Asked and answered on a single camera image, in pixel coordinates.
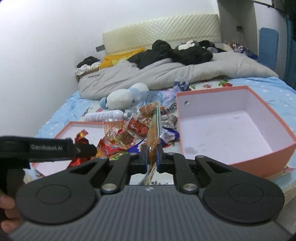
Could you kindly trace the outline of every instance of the white plush toy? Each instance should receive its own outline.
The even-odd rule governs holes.
[[[106,97],[100,100],[102,109],[109,110],[123,110],[129,109],[133,102],[140,100],[141,94],[149,91],[145,84],[137,83],[132,85],[129,89],[119,89],[113,91]]]

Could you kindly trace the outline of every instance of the pink box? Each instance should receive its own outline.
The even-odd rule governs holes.
[[[73,141],[76,135],[85,129],[88,134],[86,138],[90,144],[98,145],[101,138],[104,137],[104,127],[102,122],[70,121],[54,138],[71,138]],[[44,176],[49,176],[68,168],[71,160],[33,163],[32,166]]]
[[[281,171],[296,136],[279,115],[247,86],[177,94],[182,154],[205,155],[256,176]]]

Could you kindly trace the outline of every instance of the pillow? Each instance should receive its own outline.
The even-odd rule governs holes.
[[[140,52],[144,52],[145,48],[139,48],[133,51],[129,51],[126,53],[122,53],[122,54],[115,54],[115,55],[106,55],[104,57],[103,62],[100,64],[100,68],[99,69],[103,69],[103,68],[107,68],[107,67],[112,67],[114,65],[116,65],[120,60],[122,59],[128,59],[129,57],[140,53]]]

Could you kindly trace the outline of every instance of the human hand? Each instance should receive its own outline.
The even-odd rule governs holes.
[[[7,196],[0,190],[0,208],[4,209],[5,215],[8,220],[1,222],[2,230],[9,234],[13,232],[19,225],[22,224],[19,212],[15,206],[13,198]]]

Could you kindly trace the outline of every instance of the bed headboard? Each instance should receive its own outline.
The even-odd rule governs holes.
[[[172,48],[188,40],[209,40],[220,43],[222,38],[218,14],[184,15],[159,18],[103,33],[107,54],[151,48],[158,40],[167,41]]]

